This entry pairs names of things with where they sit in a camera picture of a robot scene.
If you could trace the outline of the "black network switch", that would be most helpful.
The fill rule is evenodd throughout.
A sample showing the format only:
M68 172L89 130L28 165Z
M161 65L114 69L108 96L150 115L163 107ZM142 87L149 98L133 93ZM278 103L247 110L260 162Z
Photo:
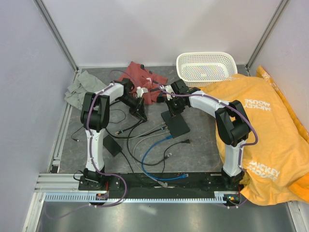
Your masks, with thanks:
M181 114L171 116L169 111L165 111L161 113L161 117L167 125L173 139L182 136L190 131L190 128L188 127Z

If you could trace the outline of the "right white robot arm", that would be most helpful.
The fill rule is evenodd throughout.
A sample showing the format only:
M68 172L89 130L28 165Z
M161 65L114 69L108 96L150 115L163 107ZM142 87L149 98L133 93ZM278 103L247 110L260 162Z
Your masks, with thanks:
M244 176L243 146L251 132L241 102L217 99L197 87L189 88L183 80L160 86L160 89L167 95L166 104L171 116L182 113L188 106L215 118L217 133L225 145L221 184L224 189L233 190Z

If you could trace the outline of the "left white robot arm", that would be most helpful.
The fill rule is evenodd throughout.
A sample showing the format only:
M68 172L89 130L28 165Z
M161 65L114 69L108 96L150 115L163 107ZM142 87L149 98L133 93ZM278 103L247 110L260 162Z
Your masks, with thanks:
M129 107L131 114L146 121L143 98L146 93L147 88L136 86L130 79L124 78L122 81L112 81L99 91L85 94L80 116L87 137L87 162L83 182L89 182L95 190L105 187L105 177L109 175L103 172L103 139L110 121L111 102L120 100Z

